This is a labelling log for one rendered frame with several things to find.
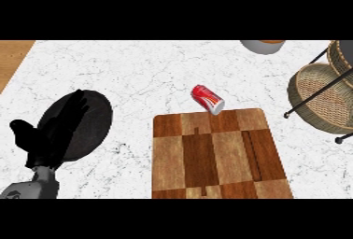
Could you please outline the checkered wooden cutting board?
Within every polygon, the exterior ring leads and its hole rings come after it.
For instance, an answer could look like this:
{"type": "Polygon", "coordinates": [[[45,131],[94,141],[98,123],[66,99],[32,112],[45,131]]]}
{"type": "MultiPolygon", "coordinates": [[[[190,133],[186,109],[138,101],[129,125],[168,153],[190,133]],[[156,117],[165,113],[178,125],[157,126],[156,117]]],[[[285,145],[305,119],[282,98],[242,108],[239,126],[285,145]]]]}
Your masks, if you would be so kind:
{"type": "Polygon", "coordinates": [[[155,116],[155,199],[290,196],[261,109],[155,116]]]}

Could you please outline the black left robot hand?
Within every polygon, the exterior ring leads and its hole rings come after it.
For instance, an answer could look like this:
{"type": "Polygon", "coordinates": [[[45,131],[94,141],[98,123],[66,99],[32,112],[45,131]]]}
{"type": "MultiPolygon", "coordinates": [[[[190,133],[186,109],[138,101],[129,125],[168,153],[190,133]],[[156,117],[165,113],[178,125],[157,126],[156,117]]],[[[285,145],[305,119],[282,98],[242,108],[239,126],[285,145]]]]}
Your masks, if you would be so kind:
{"type": "Polygon", "coordinates": [[[57,116],[50,118],[41,129],[33,128],[22,119],[10,122],[14,145],[28,152],[25,164],[28,168],[36,166],[54,168],[60,165],[72,141],[72,133],[88,108],[84,92],[76,90],[57,116]]]}

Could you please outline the dark round plate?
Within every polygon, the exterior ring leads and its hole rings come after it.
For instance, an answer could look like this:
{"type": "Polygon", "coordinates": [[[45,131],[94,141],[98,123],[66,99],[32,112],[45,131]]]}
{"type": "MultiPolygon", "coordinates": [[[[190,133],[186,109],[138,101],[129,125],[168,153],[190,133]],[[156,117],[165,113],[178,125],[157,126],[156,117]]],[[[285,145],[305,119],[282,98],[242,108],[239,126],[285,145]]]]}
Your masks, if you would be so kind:
{"type": "Polygon", "coordinates": [[[97,91],[84,90],[88,111],[72,133],[72,141],[63,156],[63,162],[72,162],[85,157],[101,144],[107,135],[113,111],[107,98],[97,91]]]}

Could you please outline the wicker tiered basket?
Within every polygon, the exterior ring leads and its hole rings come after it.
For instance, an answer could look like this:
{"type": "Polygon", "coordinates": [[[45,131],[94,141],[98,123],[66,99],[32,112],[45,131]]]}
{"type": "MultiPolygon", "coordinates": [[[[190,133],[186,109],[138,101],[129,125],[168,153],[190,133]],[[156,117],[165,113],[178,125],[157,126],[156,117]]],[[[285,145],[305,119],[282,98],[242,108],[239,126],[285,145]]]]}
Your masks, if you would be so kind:
{"type": "Polygon", "coordinates": [[[353,40],[332,40],[287,83],[287,101],[317,130],[336,134],[335,143],[353,137],[353,40]]]}

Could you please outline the grey round pot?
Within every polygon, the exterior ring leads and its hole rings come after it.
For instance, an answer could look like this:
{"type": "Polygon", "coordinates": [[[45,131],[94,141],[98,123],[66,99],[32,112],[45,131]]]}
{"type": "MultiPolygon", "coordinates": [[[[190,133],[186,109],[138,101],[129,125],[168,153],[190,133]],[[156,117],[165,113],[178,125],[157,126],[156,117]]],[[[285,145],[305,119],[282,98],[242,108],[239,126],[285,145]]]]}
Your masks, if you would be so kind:
{"type": "Polygon", "coordinates": [[[240,40],[240,44],[256,54],[273,54],[280,50],[283,40],[240,40]]]}

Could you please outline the red soda can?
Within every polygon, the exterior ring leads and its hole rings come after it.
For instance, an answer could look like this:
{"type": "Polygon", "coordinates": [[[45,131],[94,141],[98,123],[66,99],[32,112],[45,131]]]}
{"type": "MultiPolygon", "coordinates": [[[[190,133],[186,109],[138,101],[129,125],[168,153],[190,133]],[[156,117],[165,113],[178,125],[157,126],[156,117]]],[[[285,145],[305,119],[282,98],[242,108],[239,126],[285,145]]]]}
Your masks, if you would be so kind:
{"type": "Polygon", "coordinates": [[[197,104],[215,116],[224,107],[224,100],[209,91],[203,85],[196,85],[193,87],[190,95],[197,104]]]}

